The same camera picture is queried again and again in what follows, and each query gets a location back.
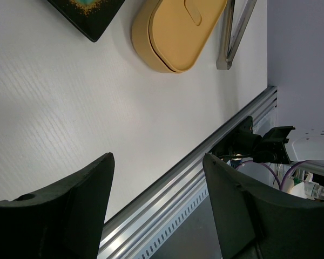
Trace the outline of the metal tongs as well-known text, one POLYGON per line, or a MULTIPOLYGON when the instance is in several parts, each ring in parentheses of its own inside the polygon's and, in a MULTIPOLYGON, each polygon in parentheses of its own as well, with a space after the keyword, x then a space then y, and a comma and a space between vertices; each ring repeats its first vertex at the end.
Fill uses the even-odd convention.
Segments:
POLYGON ((257 0, 247 1, 232 36, 235 1, 227 1, 222 16, 220 49, 216 62, 218 70, 229 70, 232 67, 234 57, 239 48, 256 2, 257 0))

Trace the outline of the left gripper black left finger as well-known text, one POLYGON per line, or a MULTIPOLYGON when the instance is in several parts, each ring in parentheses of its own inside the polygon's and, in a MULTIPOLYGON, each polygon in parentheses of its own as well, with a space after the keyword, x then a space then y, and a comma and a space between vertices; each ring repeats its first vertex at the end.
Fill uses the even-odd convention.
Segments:
POLYGON ((97 258, 114 167, 106 153, 44 188, 0 201, 0 258, 97 258))

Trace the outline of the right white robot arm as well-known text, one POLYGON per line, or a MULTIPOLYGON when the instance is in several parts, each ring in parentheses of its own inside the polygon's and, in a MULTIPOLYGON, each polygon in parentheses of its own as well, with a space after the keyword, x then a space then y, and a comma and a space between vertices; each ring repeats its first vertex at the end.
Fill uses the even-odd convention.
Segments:
POLYGON ((293 162, 324 163, 324 128, 280 126, 270 129, 252 152, 257 163, 290 165, 293 162))

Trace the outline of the orange lunch box base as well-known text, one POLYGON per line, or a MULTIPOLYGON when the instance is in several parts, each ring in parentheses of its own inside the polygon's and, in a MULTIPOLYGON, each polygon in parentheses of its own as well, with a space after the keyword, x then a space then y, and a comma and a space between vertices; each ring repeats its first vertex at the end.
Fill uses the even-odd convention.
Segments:
POLYGON ((131 28, 131 39, 137 55, 152 70, 159 73, 180 73, 170 69, 155 53, 150 37, 150 18, 160 1, 145 1, 134 18, 131 28))

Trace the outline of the orange lunch box lid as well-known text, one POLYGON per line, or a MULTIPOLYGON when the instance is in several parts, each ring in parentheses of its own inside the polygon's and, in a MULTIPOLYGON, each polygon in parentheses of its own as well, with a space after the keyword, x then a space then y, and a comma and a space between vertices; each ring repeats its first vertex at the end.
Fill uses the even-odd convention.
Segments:
POLYGON ((227 1, 158 1, 148 33, 157 57, 172 73, 195 64, 227 1))

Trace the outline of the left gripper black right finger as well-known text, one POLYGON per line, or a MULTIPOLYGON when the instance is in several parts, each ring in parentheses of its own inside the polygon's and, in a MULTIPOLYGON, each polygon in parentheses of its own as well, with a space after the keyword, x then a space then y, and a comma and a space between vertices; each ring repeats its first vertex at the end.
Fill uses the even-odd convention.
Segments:
POLYGON ((274 189, 206 154, 223 258, 324 258, 324 203, 274 189))

